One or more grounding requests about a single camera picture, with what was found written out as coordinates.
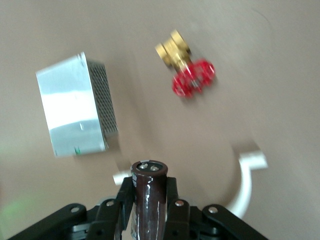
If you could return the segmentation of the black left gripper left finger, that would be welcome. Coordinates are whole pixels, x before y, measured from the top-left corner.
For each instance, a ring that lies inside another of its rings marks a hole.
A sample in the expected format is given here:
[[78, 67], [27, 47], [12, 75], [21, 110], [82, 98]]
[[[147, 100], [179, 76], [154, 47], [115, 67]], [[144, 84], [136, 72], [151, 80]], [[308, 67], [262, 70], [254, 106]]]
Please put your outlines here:
[[10, 237], [11, 240], [121, 240], [134, 202], [133, 181], [125, 177], [116, 197], [91, 209], [71, 203]]

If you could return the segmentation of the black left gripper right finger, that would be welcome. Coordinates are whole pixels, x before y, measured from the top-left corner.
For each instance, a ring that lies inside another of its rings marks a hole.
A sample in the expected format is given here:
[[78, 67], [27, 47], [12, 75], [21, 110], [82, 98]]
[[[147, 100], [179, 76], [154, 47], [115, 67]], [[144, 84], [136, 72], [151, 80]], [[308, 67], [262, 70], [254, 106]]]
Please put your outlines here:
[[167, 219], [164, 240], [266, 240], [267, 238], [219, 204], [200, 210], [178, 195], [177, 180], [166, 180]]

